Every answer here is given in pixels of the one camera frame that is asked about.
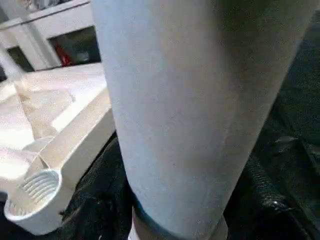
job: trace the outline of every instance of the white shelf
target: white shelf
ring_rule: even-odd
[[[67,11],[56,12],[55,14],[34,20],[30,24],[34,24],[35,28],[45,39],[49,39],[91,27],[94,25],[94,18],[90,4],[82,4]]]
[[[17,17],[15,19],[3,22],[0,24],[0,30],[4,30],[16,25],[25,24],[28,22],[32,22],[37,19],[44,18],[46,16],[50,16],[59,12],[63,12],[81,5],[85,5],[90,3],[91,0],[71,0],[65,3],[59,4],[57,6],[53,6],[44,10],[36,11],[30,13],[26,16]]]

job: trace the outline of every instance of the white cylinder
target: white cylinder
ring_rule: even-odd
[[[95,0],[128,181],[170,234],[208,239],[318,0]]]

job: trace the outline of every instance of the black fabric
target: black fabric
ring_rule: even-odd
[[[0,83],[6,79],[7,79],[7,76],[5,74],[5,71],[3,67],[0,65]]]
[[[319,12],[224,215],[231,240],[320,239]]]
[[[112,137],[80,180],[56,231],[33,236],[7,221],[3,207],[1,211],[4,240],[127,240],[132,224],[132,193],[118,139]]]

